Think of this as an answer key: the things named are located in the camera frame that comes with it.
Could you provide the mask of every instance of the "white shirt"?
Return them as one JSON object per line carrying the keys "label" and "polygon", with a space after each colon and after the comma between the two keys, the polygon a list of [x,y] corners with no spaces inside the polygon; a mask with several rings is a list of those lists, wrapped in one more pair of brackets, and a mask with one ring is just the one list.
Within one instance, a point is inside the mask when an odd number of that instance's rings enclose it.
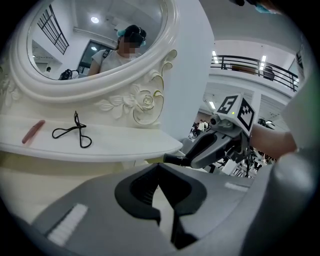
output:
{"label": "white shirt", "polygon": [[78,71],[72,71],[72,79],[79,78],[79,72]]}
{"label": "white shirt", "polygon": [[200,131],[204,131],[205,130],[205,124],[203,122],[201,122],[198,126],[198,130]]}
{"label": "white shirt", "polygon": [[122,57],[116,50],[111,50],[108,56],[103,58],[105,51],[106,50],[100,50],[91,57],[100,65],[100,73],[120,67],[136,58],[136,56],[130,58]]}

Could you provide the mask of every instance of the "gray plastic surface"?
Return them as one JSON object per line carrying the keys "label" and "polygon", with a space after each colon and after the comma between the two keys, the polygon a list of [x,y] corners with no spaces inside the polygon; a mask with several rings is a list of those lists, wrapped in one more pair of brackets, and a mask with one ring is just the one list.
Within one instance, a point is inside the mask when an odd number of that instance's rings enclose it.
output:
{"label": "gray plastic surface", "polygon": [[242,132],[242,128],[239,126],[234,125],[232,130],[227,130],[225,129],[223,126],[210,126],[210,128],[213,131],[219,132],[221,134],[225,134],[228,135],[229,137],[235,138],[237,137],[241,132]]}
{"label": "gray plastic surface", "polygon": [[246,192],[227,188],[226,183],[249,189],[254,181],[249,178],[194,171],[170,163],[166,163],[166,165],[200,181],[206,188],[206,200],[200,209],[195,214],[180,217],[185,232],[196,236],[198,239],[207,235],[227,218],[245,196]]}
{"label": "gray plastic surface", "polygon": [[75,252],[71,252],[54,244],[23,219],[15,216],[14,220],[27,238],[46,256],[79,256],[79,254]]}
{"label": "gray plastic surface", "polygon": [[46,234],[74,204],[88,211],[65,248],[83,256],[164,255],[176,248],[163,235],[155,220],[132,217],[115,198],[115,188],[124,178],[150,166],[93,178],[46,208],[33,226]]}
{"label": "gray plastic surface", "polygon": [[[206,133],[214,133],[217,140],[191,161],[190,166],[192,168],[203,168],[218,161],[219,159],[216,158],[216,153],[220,150],[223,150],[223,148],[232,140],[231,137],[213,130],[210,130]],[[194,147],[196,146],[196,143],[199,143],[199,140],[194,141]]]}
{"label": "gray plastic surface", "polygon": [[184,138],[180,142],[183,145],[180,151],[184,154],[188,153],[191,147],[193,146],[193,141],[189,138]]}
{"label": "gray plastic surface", "polygon": [[[179,219],[184,231],[198,238],[181,250],[163,236],[155,220],[134,218],[115,200],[118,182],[149,165],[85,182],[49,206],[33,225],[45,234],[80,203],[88,206],[88,213],[65,248],[83,256],[259,255],[288,230],[314,195],[319,153],[305,149],[287,154],[275,165],[262,167],[254,180],[166,164],[202,182],[207,191],[197,212]],[[248,190],[230,189],[226,183]]]}
{"label": "gray plastic surface", "polygon": [[241,202],[209,234],[191,246],[176,253],[170,253],[169,256],[240,255],[245,235],[262,202],[271,167],[270,165],[260,168],[256,179]]}

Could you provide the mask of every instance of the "carved rose decoration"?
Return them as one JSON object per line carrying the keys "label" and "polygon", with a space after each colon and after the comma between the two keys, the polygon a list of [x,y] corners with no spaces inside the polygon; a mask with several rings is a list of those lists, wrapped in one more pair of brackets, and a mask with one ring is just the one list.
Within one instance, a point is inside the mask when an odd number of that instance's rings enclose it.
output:
{"label": "carved rose decoration", "polygon": [[141,90],[138,84],[133,84],[130,87],[129,96],[111,96],[109,100],[103,99],[96,105],[103,111],[111,111],[112,116],[115,119],[119,119],[122,117],[123,112],[128,114],[131,110],[148,113],[154,108],[155,101],[150,91]]}
{"label": "carved rose decoration", "polygon": [[17,101],[22,97],[20,89],[6,74],[1,83],[0,94],[5,97],[5,105],[11,107],[13,101]]}
{"label": "carved rose decoration", "polygon": [[111,96],[108,100],[102,99],[95,105],[102,111],[110,111],[115,119],[121,118],[124,113],[130,113],[131,120],[140,126],[154,124],[164,106],[163,73],[173,67],[171,61],[176,56],[176,50],[170,51],[158,66],[130,86],[129,94]]}

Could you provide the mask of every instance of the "ceiling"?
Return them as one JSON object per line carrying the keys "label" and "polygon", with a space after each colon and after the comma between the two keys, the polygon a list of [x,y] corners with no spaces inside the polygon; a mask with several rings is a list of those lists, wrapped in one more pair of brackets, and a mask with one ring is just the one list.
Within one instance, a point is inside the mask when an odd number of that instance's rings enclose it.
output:
{"label": "ceiling", "polygon": [[[243,93],[245,100],[251,103],[253,94],[251,90],[208,82],[203,98],[208,101],[212,101],[215,105],[215,108],[218,109],[223,103],[225,97],[241,93]],[[262,95],[258,117],[265,120],[272,120],[279,131],[289,131],[289,128],[280,115],[284,108],[285,105],[275,101],[272,98]],[[213,110],[205,102],[202,102],[199,111],[210,115]]]}
{"label": "ceiling", "polygon": [[32,40],[32,54],[35,56],[34,61],[41,63],[49,63],[51,61],[56,61],[55,58],[51,56],[45,49],[43,49],[39,44]]}
{"label": "ceiling", "polygon": [[301,31],[285,15],[259,13],[251,4],[237,6],[229,0],[199,0],[215,40],[251,41],[295,54]]}
{"label": "ceiling", "polygon": [[[72,0],[74,26],[113,40],[119,21],[146,31],[146,41],[154,41],[162,26],[162,0]],[[97,17],[99,23],[91,22]]]}

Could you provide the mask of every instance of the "ornate white mirror frame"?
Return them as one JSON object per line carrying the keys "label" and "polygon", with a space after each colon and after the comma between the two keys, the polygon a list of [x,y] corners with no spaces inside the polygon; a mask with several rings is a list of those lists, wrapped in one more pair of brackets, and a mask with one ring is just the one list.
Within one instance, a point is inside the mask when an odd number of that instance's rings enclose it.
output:
{"label": "ornate white mirror frame", "polygon": [[[45,103],[71,103],[101,96],[130,84],[134,84],[131,92],[136,95],[137,90],[141,88],[142,91],[145,91],[146,84],[158,80],[161,87],[154,90],[153,95],[162,95],[163,71],[172,67],[170,61],[177,55],[177,52],[172,49],[179,27],[179,10],[174,0],[164,0],[167,11],[164,30],[142,56],[94,76],[65,81],[46,78],[32,65],[32,62],[35,64],[31,51],[32,39],[28,35],[37,26],[37,18],[41,16],[50,2],[50,0],[45,0],[36,5],[21,22],[12,37],[9,49],[9,76],[24,94]],[[118,99],[110,103],[117,106]],[[147,106],[150,100],[145,99]],[[107,111],[113,106],[104,101],[100,102],[100,108]]]}

